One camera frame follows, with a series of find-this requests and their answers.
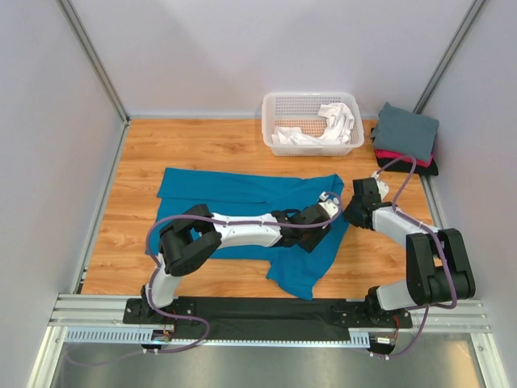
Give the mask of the blue t shirt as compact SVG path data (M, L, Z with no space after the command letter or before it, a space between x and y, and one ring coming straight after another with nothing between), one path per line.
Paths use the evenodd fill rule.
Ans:
M343 192L338 175L316 178L268 177L223 172L166 168L157 197L161 203L156 218L185 213L198 204L227 216L251 217L274 210L298 209L317 203L322 192ZM283 291L305 300L313 297L313 287L332 266L347 232L348 224L338 219L313 252L294 247L228 247L214 258L242 264L248 259L270 264L267 279Z

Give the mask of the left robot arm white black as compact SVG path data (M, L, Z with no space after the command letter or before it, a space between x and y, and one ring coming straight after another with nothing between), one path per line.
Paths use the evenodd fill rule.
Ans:
M273 211L255 217L212 213L205 204L164 217L151 226L145 249L155 270L143 288L142 315L152 324L177 318L170 313L180 281L218 250L228 247L293 247L308 253L328 235L343 207L319 200L301 211Z

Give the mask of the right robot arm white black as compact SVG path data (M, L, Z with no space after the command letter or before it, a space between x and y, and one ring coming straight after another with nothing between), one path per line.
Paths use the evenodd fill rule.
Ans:
M474 297L476 283L459 230L429 226L384 201L373 177L352 184L344 220L381 233L406 251L406 278L368 290L362 312L370 324L379 327L422 307L451 309L459 300Z

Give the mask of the black folded t shirt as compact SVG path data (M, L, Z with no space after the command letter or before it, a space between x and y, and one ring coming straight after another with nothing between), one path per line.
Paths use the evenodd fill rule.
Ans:
M384 168L385 165L389 164L391 162L390 158L376 158L376 162L379 166L379 168ZM411 162L404 162L404 161L398 161L395 162L393 165L386 167L386 171L392 171L392 172L401 172L401 173L409 173L411 171L412 163ZM437 164L435 160L431 161L431 164L428 167L423 167L420 165L417 165L414 169L414 173L421 176L438 176L439 170L437 167Z

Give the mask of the pink folded t shirt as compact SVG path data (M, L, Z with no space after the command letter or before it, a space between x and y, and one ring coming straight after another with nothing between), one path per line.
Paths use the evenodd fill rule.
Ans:
M388 159L389 161L392 161L392 160L399 158L400 162L407 162L407 163L412 163L412 158L413 158L410 155L399 154L397 152L389 151L389 150L374 150L374 154L377 158L380 158L380 159ZM416 165L419 167L429 167L431 165L431 163L433 162L433 155L431 155L428 160L422 160L422 159L416 158L415 161L416 161Z

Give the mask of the white t shirt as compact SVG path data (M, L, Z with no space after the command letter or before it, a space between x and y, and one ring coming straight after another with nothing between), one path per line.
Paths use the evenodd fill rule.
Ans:
M350 141L355 116L346 104L322 104L317 115L326 122L318 136L305 133L302 127L276 126L272 142L282 146L343 146Z

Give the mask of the grey folded t shirt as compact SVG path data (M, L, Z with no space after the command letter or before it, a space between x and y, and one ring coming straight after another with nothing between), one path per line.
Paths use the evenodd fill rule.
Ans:
M371 139L375 150L408 154L430 162L438 128L437 119L408 112L386 102L379 112Z

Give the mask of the white plastic basket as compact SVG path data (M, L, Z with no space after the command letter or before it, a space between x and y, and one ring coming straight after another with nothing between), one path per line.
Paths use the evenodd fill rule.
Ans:
M326 122L317 114L322 104L344 103L355 116L351 139L345 145L276 145L271 135L276 126L302 127L318 136ZM262 134L264 143L275 156L345 156L364 143L364 127L355 97L345 92L277 92L263 98Z

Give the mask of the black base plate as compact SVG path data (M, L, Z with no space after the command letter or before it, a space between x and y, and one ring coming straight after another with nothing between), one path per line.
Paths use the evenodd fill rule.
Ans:
M203 318L210 340L341 341L351 328L411 328L410 313L346 299L178 297L163 309Z

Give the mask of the right aluminium frame post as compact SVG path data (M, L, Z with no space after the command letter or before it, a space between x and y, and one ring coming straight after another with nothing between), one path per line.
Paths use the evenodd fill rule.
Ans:
M489 0L471 1L468 10L460 21L460 24L454 32L448 46L444 50L443 55L439 59L437 66L433 70L422 91L422 94L419 96L418 101L414 106L413 113L423 114L427 105L431 101L433 94L437 91L443 77L460 51L463 43L467 40L473 26L489 3Z

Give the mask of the aluminium frame post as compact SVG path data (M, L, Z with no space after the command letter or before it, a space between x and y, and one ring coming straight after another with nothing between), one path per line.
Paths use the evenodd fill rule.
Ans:
M65 19L81 46L82 51L85 53L86 58L89 61L92 70L95 72L96 77L100 81L111 105L116 110L122 122L127 124L130 121L130 116L125 109L119 94L116 92L116 89L103 66L100 56L98 55L97 50L95 49L93 42L81 21L79 13L73 5L73 2L70 0L56 0L56 3L65 16Z
M489 0L471 1L468 10L460 21L460 24L454 32L448 46L444 50L443 55L439 59L437 66L433 70L422 91L422 94L419 96L418 101L414 106L413 113L423 114L427 105L431 101L433 94L437 91L443 77L460 51L463 43L467 40L473 26L489 3Z

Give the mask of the left aluminium frame post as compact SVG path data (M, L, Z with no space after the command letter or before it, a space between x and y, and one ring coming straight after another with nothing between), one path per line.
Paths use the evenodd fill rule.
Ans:
M81 21L79 13L73 5L73 2L70 0L56 0L56 3L65 16L65 19L81 46L82 51L85 53L86 58L89 61L92 70L95 72L96 77L100 81L111 105L116 110L122 122L127 124L130 121L130 116L125 109L119 94L116 92L116 89L103 66L100 56L98 55L97 50L95 49L93 42Z

